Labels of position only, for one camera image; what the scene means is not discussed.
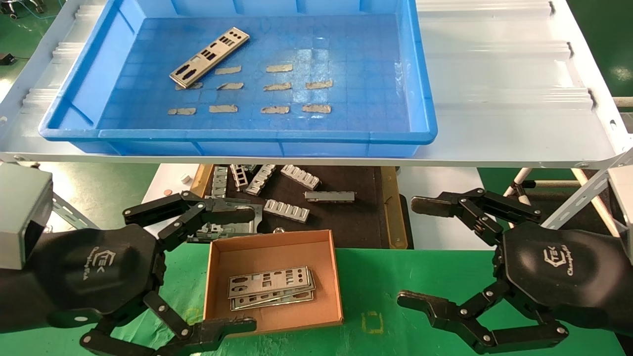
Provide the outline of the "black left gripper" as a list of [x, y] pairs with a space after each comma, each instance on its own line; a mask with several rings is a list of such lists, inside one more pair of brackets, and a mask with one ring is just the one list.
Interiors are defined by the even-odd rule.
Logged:
[[[39, 323], [67, 328], [80, 325], [81, 318], [99, 321], [80, 340], [98, 356], [191, 356], [219, 349], [230, 334], [256, 330], [251, 317], [189, 325], [156, 292], [163, 281], [164, 252], [207, 223], [248, 223], [255, 218], [253, 208], [183, 191], [127, 208], [123, 216], [128, 225], [123, 228], [82, 228], [41, 237], [27, 263], [27, 310]], [[142, 228], [169, 219], [174, 221], [158, 232], [158, 240]], [[174, 333], [165, 345], [152, 349], [111, 336], [115, 327], [146, 310]]]

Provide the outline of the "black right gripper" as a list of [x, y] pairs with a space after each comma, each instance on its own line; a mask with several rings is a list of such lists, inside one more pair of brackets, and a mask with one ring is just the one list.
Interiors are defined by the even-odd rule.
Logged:
[[[411, 209], [456, 217], [487, 245], [500, 245], [498, 277], [505, 282], [494, 282], [461, 306], [406, 289], [397, 297], [398, 306], [425, 313], [431, 327], [456, 334], [477, 354], [556, 347], [568, 337], [557, 320], [632, 335], [633, 268], [619, 238], [544, 228], [535, 224], [541, 221], [536, 208], [482, 188], [414, 196]], [[518, 225], [503, 233], [493, 217]], [[504, 298], [537, 324], [482, 326], [477, 318]]]

